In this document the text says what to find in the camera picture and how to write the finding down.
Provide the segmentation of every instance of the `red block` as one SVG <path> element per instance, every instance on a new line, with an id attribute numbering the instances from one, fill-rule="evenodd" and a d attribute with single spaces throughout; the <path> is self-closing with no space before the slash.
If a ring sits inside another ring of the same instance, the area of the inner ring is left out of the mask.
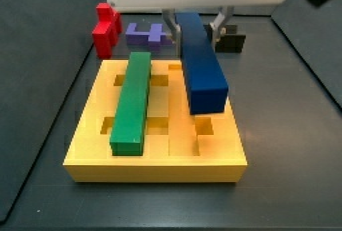
<path id="1" fill-rule="evenodd" d="M 92 31 L 94 44 L 99 58 L 111 58 L 112 46 L 116 45 L 123 31 L 120 13 L 108 3 L 99 3 L 96 7 L 99 23 Z"/>

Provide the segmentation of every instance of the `black table surface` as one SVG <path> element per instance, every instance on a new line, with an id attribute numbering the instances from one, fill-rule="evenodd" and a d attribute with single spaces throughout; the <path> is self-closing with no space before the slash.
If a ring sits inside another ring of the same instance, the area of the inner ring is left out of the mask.
<path id="1" fill-rule="evenodd" d="M 214 17 L 203 17 L 209 22 Z M 123 15 L 149 27 L 159 15 Z M 92 50 L 0 229 L 342 227 L 342 115 L 269 17 L 234 17 L 241 54 L 219 53 L 249 168 L 237 184 L 78 184 L 62 164 L 100 66 Z M 124 38 L 114 58 L 132 50 Z M 154 59 L 174 59 L 173 48 Z"/>

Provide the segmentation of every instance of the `wooden block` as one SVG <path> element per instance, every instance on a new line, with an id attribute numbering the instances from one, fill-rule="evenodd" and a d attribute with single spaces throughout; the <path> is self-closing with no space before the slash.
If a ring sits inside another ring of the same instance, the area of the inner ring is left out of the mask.
<path id="1" fill-rule="evenodd" d="M 115 116 L 122 90 L 118 80 L 126 68 L 127 61 L 102 62 L 64 160 L 74 180 L 238 182 L 247 161 L 230 102 L 223 113 L 189 115 L 179 60 L 153 61 L 143 155 L 112 156 L 108 123 Z"/>
<path id="2" fill-rule="evenodd" d="M 92 31 L 98 57 L 108 59 L 112 56 L 112 46 L 116 45 L 122 33 L 122 16 L 108 3 L 96 7 L 99 23 Z"/>
<path id="3" fill-rule="evenodd" d="M 151 53 L 132 52 L 110 138 L 114 155 L 143 154 L 150 75 Z"/>
<path id="4" fill-rule="evenodd" d="M 182 28 L 182 63 L 190 113 L 222 113 L 229 84 L 201 17 L 197 13 L 178 13 L 177 21 Z"/>

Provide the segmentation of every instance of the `blue rectangular bar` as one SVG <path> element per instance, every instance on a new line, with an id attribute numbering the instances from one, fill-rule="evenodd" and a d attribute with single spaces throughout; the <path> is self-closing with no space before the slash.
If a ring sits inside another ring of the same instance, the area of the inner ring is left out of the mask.
<path id="1" fill-rule="evenodd" d="M 201 17 L 197 13 L 178 13 L 177 22 L 182 28 L 182 65 L 190 114 L 221 113 L 229 84 Z"/>

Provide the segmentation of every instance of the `rectangular hole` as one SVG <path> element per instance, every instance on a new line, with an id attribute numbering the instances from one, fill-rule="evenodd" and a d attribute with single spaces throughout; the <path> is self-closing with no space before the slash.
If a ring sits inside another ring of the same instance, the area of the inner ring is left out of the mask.
<path id="1" fill-rule="evenodd" d="M 169 135 L 169 118 L 147 117 L 146 134 L 147 135 Z"/>
<path id="2" fill-rule="evenodd" d="M 169 70 L 182 70 L 182 65 L 181 64 L 170 64 Z"/>
<path id="3" fill-rule="evenodd" d="M 114 81 L 114 86 L 123 86 L 123 82 L 124 82 L 124 75 L 116 75 L 115 81 Z"/>
<path id="4" fill-rule="evenodd" d="M 214 135 L 210 117 L 195 117 L 195 128 L 198 135 Z"/>
<path id="5" fill-rule="evenodd" d="M 169 86 L 169 75 L 151 75 L 151 86 Z"/>
<path id="6" fill-rule="evenodd" d="M 114 126 L 114 117 L 112 116 L 106 116 L 103 118 L 100 134 L 103 134 L 103 135 L 110 134 L 112 126 Z"/>

